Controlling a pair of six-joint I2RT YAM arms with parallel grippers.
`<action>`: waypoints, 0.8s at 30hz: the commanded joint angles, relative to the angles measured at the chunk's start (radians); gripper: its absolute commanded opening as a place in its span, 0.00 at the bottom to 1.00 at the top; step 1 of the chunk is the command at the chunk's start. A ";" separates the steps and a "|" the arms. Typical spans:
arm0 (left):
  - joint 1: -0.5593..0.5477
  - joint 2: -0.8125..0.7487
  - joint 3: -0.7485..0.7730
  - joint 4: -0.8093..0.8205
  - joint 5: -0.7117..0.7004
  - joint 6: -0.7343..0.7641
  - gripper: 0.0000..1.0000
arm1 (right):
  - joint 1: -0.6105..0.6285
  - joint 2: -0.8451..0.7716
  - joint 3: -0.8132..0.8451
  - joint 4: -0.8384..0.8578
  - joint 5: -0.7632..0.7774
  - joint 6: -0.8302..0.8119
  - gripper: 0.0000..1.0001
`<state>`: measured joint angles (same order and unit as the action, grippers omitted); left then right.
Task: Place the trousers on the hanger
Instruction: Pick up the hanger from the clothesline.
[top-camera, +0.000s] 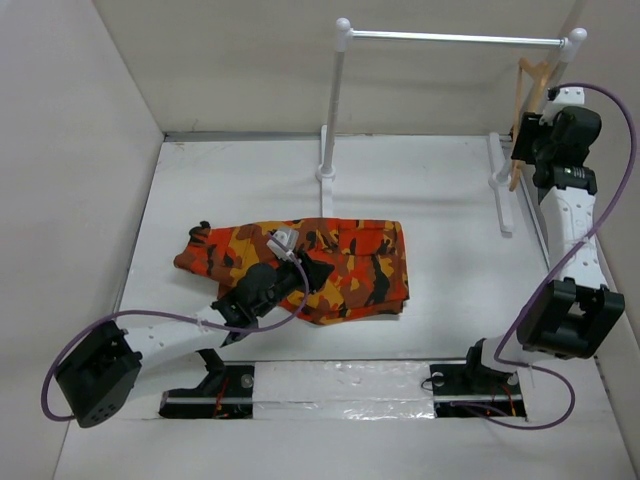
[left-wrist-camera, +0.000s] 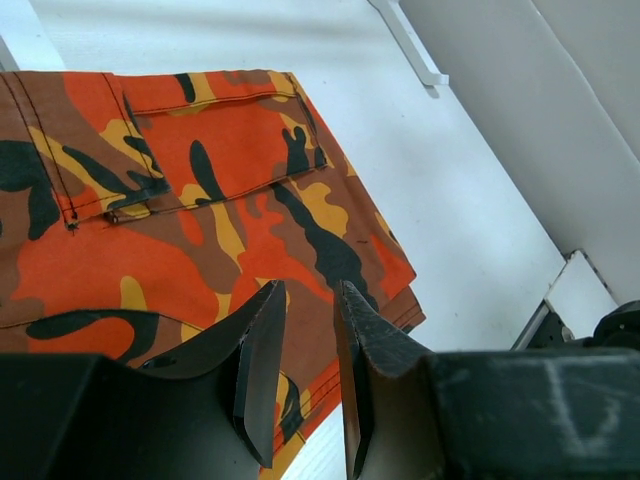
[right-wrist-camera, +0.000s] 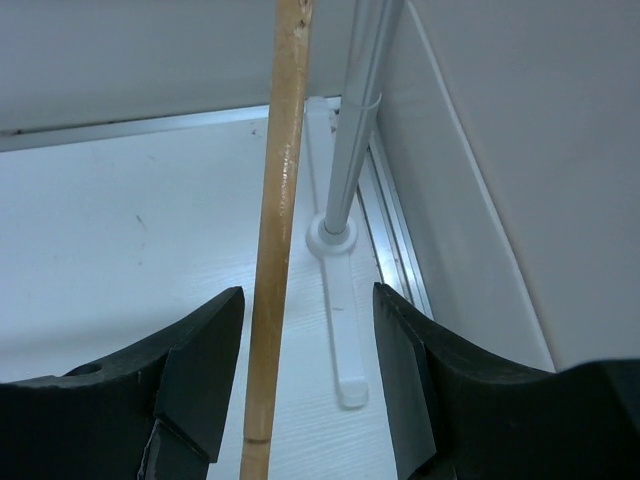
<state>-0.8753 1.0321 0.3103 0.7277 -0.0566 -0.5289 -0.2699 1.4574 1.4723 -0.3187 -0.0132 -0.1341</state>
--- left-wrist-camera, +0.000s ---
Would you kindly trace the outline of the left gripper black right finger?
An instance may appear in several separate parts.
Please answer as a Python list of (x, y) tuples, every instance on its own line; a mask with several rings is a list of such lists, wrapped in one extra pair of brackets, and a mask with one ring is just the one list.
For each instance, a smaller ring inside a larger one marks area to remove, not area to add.
[(338, 283), (351, 479), (635, 479), (639, 305), (565, 346), (435, 353)]

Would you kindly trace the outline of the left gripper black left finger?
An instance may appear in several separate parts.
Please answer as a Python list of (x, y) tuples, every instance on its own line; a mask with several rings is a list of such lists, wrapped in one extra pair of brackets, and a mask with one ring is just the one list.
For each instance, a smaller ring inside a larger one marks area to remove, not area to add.
[(165, 352), (169, 319), (90, 309), (42, 318), (31, 340), (94, 331), (115, 352), (1, 357), (5, 479), (255, 479), (273, 462), (286, 289)]

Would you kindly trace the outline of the orange camouflage trousers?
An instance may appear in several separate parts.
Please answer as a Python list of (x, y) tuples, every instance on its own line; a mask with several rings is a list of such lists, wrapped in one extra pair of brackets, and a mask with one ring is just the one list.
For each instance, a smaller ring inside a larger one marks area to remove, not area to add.
[(411, 330), (424, 319), (415, 276), (290, 73), (1, 76), (2, 351), (138, 367), (281, 280), (264, 479), (340, 402), (337, 282)]

